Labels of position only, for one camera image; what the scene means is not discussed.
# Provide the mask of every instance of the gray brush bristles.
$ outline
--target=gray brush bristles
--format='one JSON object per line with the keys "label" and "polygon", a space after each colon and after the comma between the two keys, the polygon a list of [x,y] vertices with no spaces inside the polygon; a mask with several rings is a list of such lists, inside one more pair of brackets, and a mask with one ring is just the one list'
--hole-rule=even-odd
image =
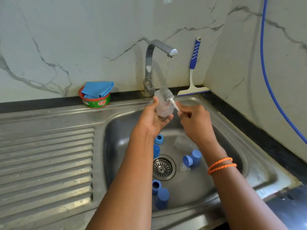
{"label": "gray brush bristles", "polygon": [[166,86],[162,86],[161,90],[162,90],[165,101],[168,102],[171,98],[174,98],[173,93]]}

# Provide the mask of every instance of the hand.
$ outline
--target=hand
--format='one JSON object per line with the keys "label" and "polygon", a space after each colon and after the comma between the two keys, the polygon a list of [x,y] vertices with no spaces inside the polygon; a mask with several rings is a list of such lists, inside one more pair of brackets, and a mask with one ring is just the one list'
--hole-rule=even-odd
{"label": "hand", "polygon": [[201,148],[202,145],[218,144],[213,131],[209,111],[202,105],[185,106],[176,102],[181,124],[187,136]]}
{"label": "hand", "polygon": [[158,104],[158,98],[154,96],[152,104],[144,108],[137,124],[137,126],[146,127],[153,136],[153,139],[159,135],[162,128],[165,127],[174,117],[172,114],[163,119],[159,117],[155,111]]}

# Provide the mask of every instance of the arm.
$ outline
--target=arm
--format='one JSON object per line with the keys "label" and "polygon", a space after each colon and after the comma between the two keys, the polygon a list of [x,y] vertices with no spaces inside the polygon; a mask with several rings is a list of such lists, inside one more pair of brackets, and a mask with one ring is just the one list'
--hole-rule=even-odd
{"label": "arm", "polygon": [[[210,120],[203,106],[184,106],[180,103],[178,115],[188,137],[200,148],[208,166],[227,157],[218,143]],[[230,164],[225,161],[216,167]],[[235,230],[286,230],[236,167],[227,167],[212,173],[221,204],[231,229]]]}
{"label": "arm", "polygon": [[154,97],[142,112],[116,177],[86,230],[150,229],[153,141],[173,118],[171,115],[160,120],[154,111],[157,105],[158,99]]}

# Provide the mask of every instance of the person's left hand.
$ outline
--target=person's left hand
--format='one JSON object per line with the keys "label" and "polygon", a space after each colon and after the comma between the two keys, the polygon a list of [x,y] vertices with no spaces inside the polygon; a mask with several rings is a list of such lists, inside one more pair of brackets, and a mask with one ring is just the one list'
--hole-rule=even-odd
{"label": "person's left hand", "polygon": [[137,124],[139,126],[146,127],[154,139],[159,135],[162,128],[165,127],[174,117],[173,114],[167,116],[166,118],[159,117],[155,111],[158,103],[158,98],[154,96],[152,104],[145,107]]}

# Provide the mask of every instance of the black countertop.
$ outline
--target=black countertop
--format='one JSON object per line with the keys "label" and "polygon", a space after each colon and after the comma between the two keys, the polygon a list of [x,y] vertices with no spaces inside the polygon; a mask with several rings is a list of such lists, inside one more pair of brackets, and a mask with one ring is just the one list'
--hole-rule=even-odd
{"label": "black countertop", "polygon": [[[176,87],[171,88],[171,91],[173,94],[177,94],[178,91],[187,88],[188,87]],[[206,92],[202,93],[202,96],[281,166],[302,182],[301,186],[267,201],[267,205],[290,230],[307,230],[307,187],[304,185],[307,184],[307,164],[265,131],[255,126],[224,100],[217,97],[214,93]],[[139,98],[143,98],[141,91],[111,93],[111,101]],[[0,113],[48,109],[80,104],[83,103],[78,96],[6,102],[0,103]],[[215,228],[215,230],[221,229],[229,229],[228,224],[225,223]]]}

